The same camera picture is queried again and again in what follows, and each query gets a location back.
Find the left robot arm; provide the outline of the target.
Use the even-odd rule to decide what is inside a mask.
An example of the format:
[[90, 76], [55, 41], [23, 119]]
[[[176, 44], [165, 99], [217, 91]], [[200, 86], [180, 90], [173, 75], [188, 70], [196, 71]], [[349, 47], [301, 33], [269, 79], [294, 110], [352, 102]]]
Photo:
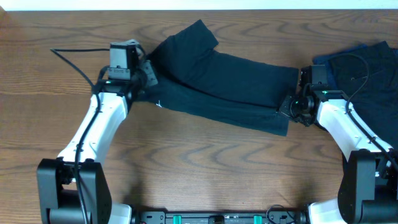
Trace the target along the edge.
[[158, 83], [134, 39], [112, 42], [109, 65], [91, 86], [90, 106], [56, 159], [42, 159], [36, 176], [42, 223], [140, 223], [132, 206], [112, 200], [103, 163], [120, 124], [144, 89]]

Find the dark teal t-shirt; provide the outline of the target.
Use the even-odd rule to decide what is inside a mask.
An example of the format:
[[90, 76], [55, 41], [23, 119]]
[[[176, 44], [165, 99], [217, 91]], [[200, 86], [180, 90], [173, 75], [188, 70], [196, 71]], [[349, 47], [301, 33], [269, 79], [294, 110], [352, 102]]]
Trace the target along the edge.
[[297, 86], [299, 71], [217, 52], [218, 41], [198, 20], [149, 54], [158, 83], [138, 101], [249, 129], [286, 136], [277, 110]]

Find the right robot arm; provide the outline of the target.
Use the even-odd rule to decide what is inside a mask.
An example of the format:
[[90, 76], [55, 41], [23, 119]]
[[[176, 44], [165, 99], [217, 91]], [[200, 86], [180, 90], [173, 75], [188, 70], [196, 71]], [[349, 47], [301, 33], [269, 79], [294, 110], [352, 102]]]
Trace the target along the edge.
[[304, 126], [326, 130], [346, 161], [336, 198], [311, 203], [307, 223], [397, 223], [397, 154], [332, 90], [324, 65], [300, 71], [301, 90], [287, 95], [278, 112]]

